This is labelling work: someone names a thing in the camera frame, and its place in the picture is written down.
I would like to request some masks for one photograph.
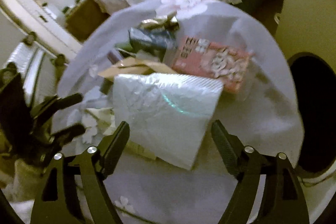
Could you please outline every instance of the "white plastic bag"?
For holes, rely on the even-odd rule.
[[[222,90],[220,80],[191,75],[118,75],[115,122],[129,123],[131,141],[190,170]]]

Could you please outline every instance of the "brown paper bag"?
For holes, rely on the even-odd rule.
[[[154,72],[176,74],[174,70],[163,63],[128,57],[98,75],[113,82],[114,76],[119,74],[150,75]]]

